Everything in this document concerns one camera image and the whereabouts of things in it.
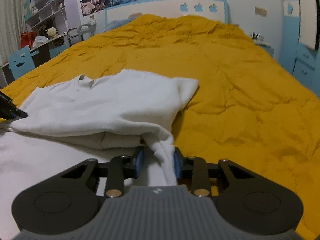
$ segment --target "white curtain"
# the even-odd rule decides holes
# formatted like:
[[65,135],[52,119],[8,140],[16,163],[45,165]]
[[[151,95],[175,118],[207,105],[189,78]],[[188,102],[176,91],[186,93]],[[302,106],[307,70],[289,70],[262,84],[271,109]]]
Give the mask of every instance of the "white curtain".
[[20,35],[26,31],[23,1],[0,0],[0,55],[3,61],[20,49]]

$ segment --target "yellow blanket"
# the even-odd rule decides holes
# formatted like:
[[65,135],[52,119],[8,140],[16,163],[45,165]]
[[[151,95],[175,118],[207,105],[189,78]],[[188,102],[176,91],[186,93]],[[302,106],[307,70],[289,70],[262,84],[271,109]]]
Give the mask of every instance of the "yellow blanket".
[[238,27],[143,15],[72,46],[3,92],[19,105],[37,86],[122,68],[198,79],[174,121],[175,145],[207,162],[228,158],[293,190],[304,204],[297,232],[320,234],[320,103]]

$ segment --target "red bag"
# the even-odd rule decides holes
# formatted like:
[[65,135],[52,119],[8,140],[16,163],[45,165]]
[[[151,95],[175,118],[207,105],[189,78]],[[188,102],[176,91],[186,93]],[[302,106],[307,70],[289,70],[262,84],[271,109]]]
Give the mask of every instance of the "red bag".
[[32,45],[35,42],[35,38],[37,36],[36,32],[31,32],[31,33],[22,33],[21,34],[21,48],[24,48],[25,46],[30,47],[32,49]]

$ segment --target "white cloth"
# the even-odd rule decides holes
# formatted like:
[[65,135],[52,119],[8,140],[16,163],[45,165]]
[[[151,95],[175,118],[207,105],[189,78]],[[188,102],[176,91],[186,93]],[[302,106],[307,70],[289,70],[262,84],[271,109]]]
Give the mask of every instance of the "white cloth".
[[[86,159],[96,158],[99,163],[109,162],[118,155],[132,155],[134,149],[93,150],[71,146],[57,141],[28,137],[0,130],[0,239],[11,240],[19,229],[11,214],[15,197],[31,187]],[[103,195],[105,179],[100,180],[97,195]],[[138,179],[126,179],[129,186],[166,186],[159,161],[150,152]]]
[[172,186],[177,181],[171,125],[197,87],[194,79],[127,69],[96,80],[81,75],[36,88],[20,107],[29,116],[13,121],[9,130],[65,137],[95,149],[140,146],[142,137]]

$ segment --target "white plastic bag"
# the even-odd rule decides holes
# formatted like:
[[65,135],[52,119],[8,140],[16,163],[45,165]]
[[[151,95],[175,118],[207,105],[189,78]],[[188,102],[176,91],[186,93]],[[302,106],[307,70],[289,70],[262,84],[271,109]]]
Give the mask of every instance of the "white plastic bag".
[[46,36],[36,36],[35,42],[32,45],[32,48],[35,49],[41,44],[46,43],[49,39]]

